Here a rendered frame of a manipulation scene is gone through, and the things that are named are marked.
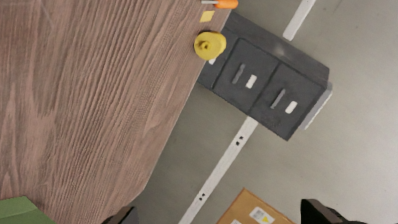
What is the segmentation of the orange-handled screwdriver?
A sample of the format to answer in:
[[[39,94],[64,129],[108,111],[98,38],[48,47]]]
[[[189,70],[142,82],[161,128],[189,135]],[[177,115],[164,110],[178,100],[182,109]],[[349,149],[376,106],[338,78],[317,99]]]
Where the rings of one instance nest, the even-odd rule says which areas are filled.
[[[238,4],[237,0],[201,0],[201,3],[214,4],[216,8],[235,8]]]

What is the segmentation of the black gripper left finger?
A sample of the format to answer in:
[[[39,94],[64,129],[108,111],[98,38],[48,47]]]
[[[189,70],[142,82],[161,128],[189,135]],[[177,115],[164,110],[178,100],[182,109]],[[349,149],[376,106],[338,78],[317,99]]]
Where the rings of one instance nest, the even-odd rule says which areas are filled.
[[[136,206],[122,207],[114,217],[112,217],[113,216],[105,219],[102,224],[139,224],[138,210]]]

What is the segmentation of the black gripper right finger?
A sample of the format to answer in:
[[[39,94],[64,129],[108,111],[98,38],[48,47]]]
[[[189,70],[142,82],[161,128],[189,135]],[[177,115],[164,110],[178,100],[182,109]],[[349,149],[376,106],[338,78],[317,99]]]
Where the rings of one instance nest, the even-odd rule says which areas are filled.
[[[336,215],[335,215],[336,214]],[[343,222],[344,221],[344,222]],[[316,198],[301,200],[301,224],[367,224],[352,220],[349,221],[339,212],[325,207]]]

